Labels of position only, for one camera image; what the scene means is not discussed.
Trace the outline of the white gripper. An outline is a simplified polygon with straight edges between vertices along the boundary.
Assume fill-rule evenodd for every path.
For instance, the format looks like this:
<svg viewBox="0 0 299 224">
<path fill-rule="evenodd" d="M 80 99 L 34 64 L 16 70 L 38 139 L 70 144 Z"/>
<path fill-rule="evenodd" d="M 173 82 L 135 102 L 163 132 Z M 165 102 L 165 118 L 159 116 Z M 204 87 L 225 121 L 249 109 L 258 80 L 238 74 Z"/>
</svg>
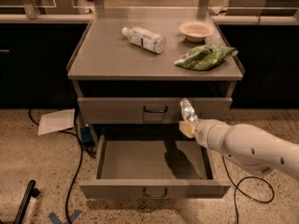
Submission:
<svg viewBox="0 0 299 224">
<path fill-rule="evenodd" d="M 178 127 L 185 136 L 195 137 L 200 146 L 209 149 L 222 149 L 225 135 L 231 129 L 231 125 L 215 119 L 203 119 L 198 124 L 181 120 Z"/>
</svg>

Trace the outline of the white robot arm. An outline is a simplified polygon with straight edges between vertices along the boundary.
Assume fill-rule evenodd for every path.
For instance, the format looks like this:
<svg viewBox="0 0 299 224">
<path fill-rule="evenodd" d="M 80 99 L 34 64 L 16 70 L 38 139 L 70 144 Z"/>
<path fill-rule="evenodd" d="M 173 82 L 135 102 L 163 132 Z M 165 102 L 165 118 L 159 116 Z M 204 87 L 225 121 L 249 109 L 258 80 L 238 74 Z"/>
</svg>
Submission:
<svg viewBox="0 0 299 224">
<path fill-rule="evenodd" d="M 200 119 L 181 121 L 179 130 L 201 147 L 219 152 L 252 175 L 268 175 L 277 169 L 299 179 L 299 146 L 258 127 Z"/>
</svg>

